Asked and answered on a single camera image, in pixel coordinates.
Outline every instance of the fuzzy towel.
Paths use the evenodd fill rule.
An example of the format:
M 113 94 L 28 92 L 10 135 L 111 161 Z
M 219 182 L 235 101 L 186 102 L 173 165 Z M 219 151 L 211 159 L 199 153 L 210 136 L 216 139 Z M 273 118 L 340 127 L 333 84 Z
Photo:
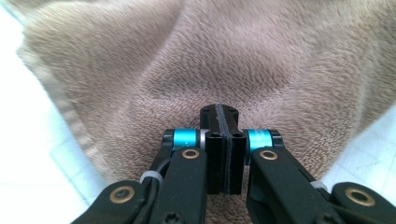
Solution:
M 214 103 L 278 129 L 315 177 L 396 100 L 395 1 L 5 2 L 19 54 L 109 181 L 138 179 L 170 128 Z M 208 223 L 246 223 L 242 196 Z

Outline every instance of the white cable tie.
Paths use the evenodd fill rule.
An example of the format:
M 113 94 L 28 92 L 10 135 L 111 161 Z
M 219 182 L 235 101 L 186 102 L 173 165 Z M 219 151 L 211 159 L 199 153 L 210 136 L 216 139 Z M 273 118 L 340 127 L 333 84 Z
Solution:
M 323 182 L 319 180 L 312 181 L 311 185 L 314 187 L 314 189 L 325 189 L 327 191 L 326 185 L 324 185 Z
M 146 171 L 145 173 L 143 173 L 142 176 L 140 177 L 140 183 L 143 183 L 143 180 L 146 177 L 153 177 L 158 179 L 158 181 L 160 182 L 160 186 L 163 184 L 163 176 L 157 171 Z

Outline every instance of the white surface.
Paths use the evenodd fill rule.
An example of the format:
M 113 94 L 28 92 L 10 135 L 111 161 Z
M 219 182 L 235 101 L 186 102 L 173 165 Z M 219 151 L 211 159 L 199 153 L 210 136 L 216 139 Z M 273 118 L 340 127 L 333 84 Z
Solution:
M 0 223 L 70 223 L 106 182 L 17 57 L 21 30 L 0 7 Z
M 69 223 L 106 182 L 15 50 L 21 26 L 0 8 L 0 223 Z M 363 184 L 396 204 L 396 107 L 350 144 L 323 178 Z

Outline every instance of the bolt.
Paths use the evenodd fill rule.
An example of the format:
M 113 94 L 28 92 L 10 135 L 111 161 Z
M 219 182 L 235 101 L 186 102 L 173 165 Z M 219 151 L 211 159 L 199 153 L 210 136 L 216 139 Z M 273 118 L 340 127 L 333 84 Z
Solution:
M 120 189 L 116 192 L 116 197 L 118 199 L 124 199 L 129 195 L 130 191 L 128 189 Z

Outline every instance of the black plastic part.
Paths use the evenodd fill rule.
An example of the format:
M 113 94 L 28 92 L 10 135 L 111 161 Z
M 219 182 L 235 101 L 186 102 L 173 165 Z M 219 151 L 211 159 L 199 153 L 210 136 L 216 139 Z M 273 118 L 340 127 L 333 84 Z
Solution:
M 354 189 L 354 193 L 347 196 L 348 189 Z M 340 214 L 344 215 L 348 222 L 373 223 L 375 220 L 377 223 L 396 223 L 396 207 L 372 189 L 362 185 L 350 182 L 336 184 L 332 188 L 331 200 L 346 209 L 340 209 Z
M 134 189 L 134 196 L 125 203 L 113 203 L 110 201 L 110 194 L 119 187 L 131 187 Z M 123 180 L 105 188 L 88 210 L 78 217 L 73 224 L 121 224 L 131 223 L 137 216 L 140 207 L 145 201 L 145 188 L 131 180 Z
M 166 129 L 163 133 L 163 142 L 160 150 L 154 158 L 154 161 L 150 165 L 150 170 L 156 170 L 157 167 L 162 164 L 165 160 L 169 159 L 169 156 L 173 147 L 175 129 Z
M 188 149 L 198 151 L 199 156 L 183 157 Z M 174 153 L 149 223 L 204 223 L 206 162 L 206 153 L 198 147 L 183 147 Z
M 277 155 L 267 160 L 264 150 Z M 254 223 L 314 223 L 321 214 L 344 223 L 281 150 L 256 149 L 250 164 L 247 209 Z
M 247 135 L 238 129 L 239 112 L 227 105 L 201 109 L 201 129 L 208 157 L 208 194 L 241 194 Z

